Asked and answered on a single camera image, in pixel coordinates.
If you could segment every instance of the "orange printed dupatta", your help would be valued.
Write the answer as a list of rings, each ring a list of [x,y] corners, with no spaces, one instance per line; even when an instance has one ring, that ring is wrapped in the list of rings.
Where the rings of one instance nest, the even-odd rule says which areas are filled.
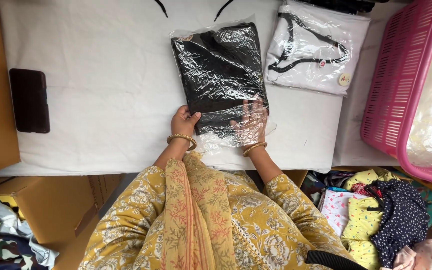
[[[162,269],[236,269],[224,175],[200,158],[167,162]]]

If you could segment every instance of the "woman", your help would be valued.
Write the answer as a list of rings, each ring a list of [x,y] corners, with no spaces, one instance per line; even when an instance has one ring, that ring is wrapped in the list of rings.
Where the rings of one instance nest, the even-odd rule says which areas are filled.
[[[257,132],[264,142],[267,110],[261,101],[245,101],[243,108],[243,124],[232,123],[236,132],[243,139]],[[321,264],[305,262],[310,250],[353,264],[327,220],[265,145],[243,150],[267,196],[245,172],[209,169],[199,154],[186,153],[200,117],[190,117],[188,106],[177,110],[169,145],[99,221],[79,269],[327,269],[321,258]]]

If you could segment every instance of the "camouflage fabric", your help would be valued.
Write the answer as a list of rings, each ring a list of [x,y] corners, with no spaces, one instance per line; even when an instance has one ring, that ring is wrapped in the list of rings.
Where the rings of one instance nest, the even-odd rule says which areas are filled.
[[[0,270],[48,270],[39,265],[26,239],[0,235]]]

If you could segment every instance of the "sleeve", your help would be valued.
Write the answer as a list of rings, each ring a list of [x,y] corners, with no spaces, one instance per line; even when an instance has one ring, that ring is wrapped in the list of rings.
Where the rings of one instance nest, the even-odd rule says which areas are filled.
[[[78,270],[125,269],[132,264],[163,211],[165,188],[161,168],[151,166],[139,173],[97,224]]]
[[[285,211],[316,249],[352,259],[328,220],[285,174],[274,177],[266,188],[268,197]]]

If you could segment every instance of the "woman's right hand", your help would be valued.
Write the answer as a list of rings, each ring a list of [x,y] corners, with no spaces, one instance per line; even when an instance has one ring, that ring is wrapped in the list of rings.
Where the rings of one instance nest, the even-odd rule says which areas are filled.
[[[230,124],[236,132],[243,151],[253,144],[265,141],[268,110],[262,99],[243,101],[243,117],[240,122],[231,120]]]

